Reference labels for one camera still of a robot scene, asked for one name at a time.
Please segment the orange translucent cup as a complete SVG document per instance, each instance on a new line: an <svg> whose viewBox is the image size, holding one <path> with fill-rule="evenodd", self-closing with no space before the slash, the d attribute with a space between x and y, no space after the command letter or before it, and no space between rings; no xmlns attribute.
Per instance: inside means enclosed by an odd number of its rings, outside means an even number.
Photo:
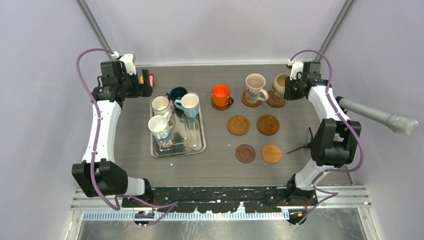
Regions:
<svg viewBox="0 0 424 240"><path fill-rule="evenodd" d="M216 84L212 88L212 100L213 103L218 107L225 105L232 105L234 103L233 98L230 96L230 88L225 84Z"/></svg>

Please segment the light blue mug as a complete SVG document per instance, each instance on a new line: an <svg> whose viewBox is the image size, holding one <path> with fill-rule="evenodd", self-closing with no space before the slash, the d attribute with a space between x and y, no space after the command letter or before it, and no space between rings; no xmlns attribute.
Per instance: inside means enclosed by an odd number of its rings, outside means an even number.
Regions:
<svg viewBox="0 0 424 240"><path fill-rule="evenodd" d="M187 93L181 99L176 99L174 105L188 118L195 118L200 111L200 100L195 93Z"/></svg>

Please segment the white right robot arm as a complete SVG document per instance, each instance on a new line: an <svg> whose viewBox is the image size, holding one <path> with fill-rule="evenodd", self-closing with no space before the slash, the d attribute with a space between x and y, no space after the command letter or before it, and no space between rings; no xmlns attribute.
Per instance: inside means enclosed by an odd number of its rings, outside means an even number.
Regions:
<svg viewBox="0 0 424 240"><path fill-rule="evenodd" d="M341 169L353 161L358 145L355 137L360 135L362 127L336 105L331 85L322 79L319 62L291 61L287 68L291 72L285 78L284 99L307 98L320 120L316 133L306 145L311 159L286 185L286 201L299 205L313 197L314 186L328 171Z"/></svg>

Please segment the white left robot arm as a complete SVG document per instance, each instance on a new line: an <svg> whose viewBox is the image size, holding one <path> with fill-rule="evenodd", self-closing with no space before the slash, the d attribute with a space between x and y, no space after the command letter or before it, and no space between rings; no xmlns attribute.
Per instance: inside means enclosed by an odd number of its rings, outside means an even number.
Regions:
<svg viewBox="0 0 424 240"><path fill-rule="evenodd" d="M146 178L129 177L115 163L114 146L118 118L127 98L149 97L152 86L138 77L131 56L100 64L98 86L91 95L93 121L88 146L81 163L74 164L71 174L89 198L104 196L134 196L141 207L153 202L153 191Z"/></svg>

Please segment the ringed wooden coaster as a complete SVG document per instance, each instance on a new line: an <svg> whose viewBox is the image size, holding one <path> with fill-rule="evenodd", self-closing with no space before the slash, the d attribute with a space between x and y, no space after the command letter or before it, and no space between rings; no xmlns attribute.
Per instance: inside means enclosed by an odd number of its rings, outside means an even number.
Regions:
<svg viewBox="0 0 424 240"><path fill-rule="evenodd" d="M210 100L210 104L215 110L218 110L218 111L224 111L231 107L231 104L227 104L225 106L216 106L212 99Z"/></svg>
<svg viewBox="0 0 424 240"><path fill-rule="evenodd" d="M266 136L276 134L280 129L278 119L272 115L262 115L256 123L257 129L260 133Z"/></svg>
<svg viewBox="0 0 424 240"><path fill-rule="evenodd" d="M259 105L262 104L262 101L260 101L260 100L258 100L256 103L250 103L250 102L248 102L246 100L246 92L245 91L242 93L241 100L242 100L242 102L243 102L244 105L246 105L248 107L251 107L251 108L257 107L257 106L259 106Z"/></svg>
<svg viewBox="0 0 424 240"><path fill-rule="evenodd" d="M250 129L250 122L243 115L234 115L230 117L226 125L228 131L236 136L242 136Z"/></svg>
<svg viewBox="0 0 424 240"><path fill-rule="evenodd" d="M286 99L284 99L283 97L279 97L278 95L276 95L273 90L269 90L267 93L268 93L268 99L266 100L266 102L271 107L273 107L273 108L281 108L281 107L283 107L287 103L287 100Z"/></svg>

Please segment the cream mug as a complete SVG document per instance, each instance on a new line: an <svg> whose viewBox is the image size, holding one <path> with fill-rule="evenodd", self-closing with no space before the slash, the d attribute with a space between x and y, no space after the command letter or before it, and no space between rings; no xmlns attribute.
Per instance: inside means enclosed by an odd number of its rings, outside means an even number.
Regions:
<svg viewBox="0 0 424 240"><path fill-rule="evenodd" d="M290 78L289 74L279 74L273 84L272 84L272 90L274 94L279 98L284 98L284 94L286 91L286 79Z"/></svg>

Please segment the white mug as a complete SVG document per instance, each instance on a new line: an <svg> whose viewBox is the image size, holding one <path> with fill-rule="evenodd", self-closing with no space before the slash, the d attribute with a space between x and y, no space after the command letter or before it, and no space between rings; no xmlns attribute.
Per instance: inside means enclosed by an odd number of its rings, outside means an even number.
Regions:
<svg viewBox="0 0 424 240"><path fill-rule="evenodd" d="M151 110L154 116L164 116L166 113L172 114L172 105L170 99L165 95L155 97L150 103Z"/></svg>

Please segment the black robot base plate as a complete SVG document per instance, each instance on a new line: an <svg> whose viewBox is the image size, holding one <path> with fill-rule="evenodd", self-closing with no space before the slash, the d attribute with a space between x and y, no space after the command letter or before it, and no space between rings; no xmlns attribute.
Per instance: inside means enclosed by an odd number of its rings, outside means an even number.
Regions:
<svg viewBox="0 0 424 240"><path fill-rule="evenodd" d="M215 187L155 187L137 195L149 204L165 206L177 202L172 213L234 213L243 207L246 213L276 213L281 207L313 207L318 203L315 193L305 196L289 195L284 186L215 186Z"/></svg>

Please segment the beige tall mug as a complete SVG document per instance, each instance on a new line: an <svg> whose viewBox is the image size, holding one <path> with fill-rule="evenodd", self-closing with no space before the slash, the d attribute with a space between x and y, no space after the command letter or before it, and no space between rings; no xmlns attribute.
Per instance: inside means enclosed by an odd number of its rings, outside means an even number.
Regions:
<svg viewBox="0 0 424 240"><path fill-rule="evenodd" d="M245 99L249 103L256 103L257 101L267 101L269 98L268 92L264 89L266 79L258 73L249 74L245 79L246 96Z"/></svg>

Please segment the light wooden coaster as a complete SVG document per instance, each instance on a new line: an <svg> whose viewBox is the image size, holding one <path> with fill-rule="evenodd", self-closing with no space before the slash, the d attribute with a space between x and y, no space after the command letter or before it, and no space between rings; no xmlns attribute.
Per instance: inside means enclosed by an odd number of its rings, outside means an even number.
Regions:
<svg viewBox="0 0 424 240"><path fill-rule="evenodd" d="M283 153L277 145L267 144L262 148L261 155L266 162L274 164L281 160Z"/></svg>

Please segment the dark walnut coaster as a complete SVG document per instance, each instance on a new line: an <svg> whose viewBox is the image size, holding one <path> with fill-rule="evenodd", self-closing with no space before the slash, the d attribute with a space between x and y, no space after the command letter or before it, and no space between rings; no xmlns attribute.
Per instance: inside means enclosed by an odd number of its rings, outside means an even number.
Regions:
<svg viewBox="0 0 424 240"><path fill-rule="evenodd" d="M256 158L256 151L249 144L241 144L236 148L235 156L242 163L250 163Z"/></svg>

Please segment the small white cup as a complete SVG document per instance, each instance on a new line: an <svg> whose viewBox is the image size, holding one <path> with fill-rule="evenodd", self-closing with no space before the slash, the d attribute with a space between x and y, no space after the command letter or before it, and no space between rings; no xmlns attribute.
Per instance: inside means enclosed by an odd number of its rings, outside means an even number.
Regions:
<svg viewBox="0 0 424 240"><path fill-rule="evenodd" d="M155 115L150 118L148 122L148 128L154 138L162 140L170 135L170 117L171 114L169 112L166 112L164 115Z"/></svg>

